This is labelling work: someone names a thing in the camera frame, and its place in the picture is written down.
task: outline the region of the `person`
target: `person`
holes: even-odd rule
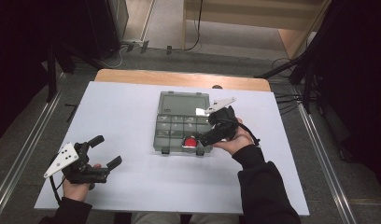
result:
[[[261,148],[254,144],[248,132],[238,127],[231,141],[220,141],[213,147],[226,150],[243,167],[243,170],[238,173],[238,179],[247,224],[301,223],[298,214],[289,203],[281,174],[273,162],[264,160]],[[91,205],[84,203],[88,191],[89,184],[73,185],[65,180],[63,182],[63,200],[55,216],[44,217],[39,224],[86,223],[92,209]],[[143,218],[158,220],[153,215],[135,214],[134,218],[132,217],[132,223],[143,223]],[[158,214],[158,218],[169,219],[172,216]]]

